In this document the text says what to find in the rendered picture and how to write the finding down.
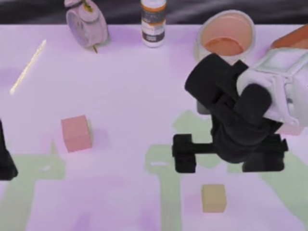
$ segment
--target pink tabletop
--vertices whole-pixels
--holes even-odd
[[[257,26],[252,64],[296,26]],[[282,173],[243,174],[215,155],[174,171],[175,132],[210,141],[211,122],[183,89],[200,26],[168,26],[150,49],[140,26],[110,26],[98,54],[67,26],[0,26],[0,117],[19,169],[0,183],[3,231],[305,231],[307,138],[288,137]],[[14,95],[9,90],[44,40]],[[67,153],[61,119],[86,115],[93,148]],[[201,187],[223,183],[223,214],[203,214]]]

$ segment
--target white bottle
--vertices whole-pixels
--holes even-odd
[[[143,43],[151,48],[164,43],[166,0],[141,0],[141,32]]]

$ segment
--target black object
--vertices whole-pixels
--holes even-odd
[[[0,120],[0,180],[12,180],[17,177],[15,163],[5,146],[2,122]]]
[[[247,68],[241,61],[231,66],[211,54],[191,72],[185,89],[210,111],[213,143],[193,144],[190,135],[175,135],[172,154],[177,172],[194,173],[195,154],[209,153],[229,163],[244,163],[243,172],[284,169],[288,146],[275,134],[282,123],[263,117],[272,103],[269,92],[251,84],[241,96],[237,93],[237,78]]]

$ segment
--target beige block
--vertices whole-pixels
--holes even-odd
[[[204,213],[223,213],[225,211],[227,198],[223,184],[203,185],[201,194]]]

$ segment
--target pink cube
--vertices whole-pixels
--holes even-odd
[[[283,124],[277,130],[276,134],[299,136],[304,129],[305,129],[304,127],[300,127],[300,126],[295,126],[291,124]]]
[[[61,120],[65,146],[69,153],[92,147],[86,116]]]

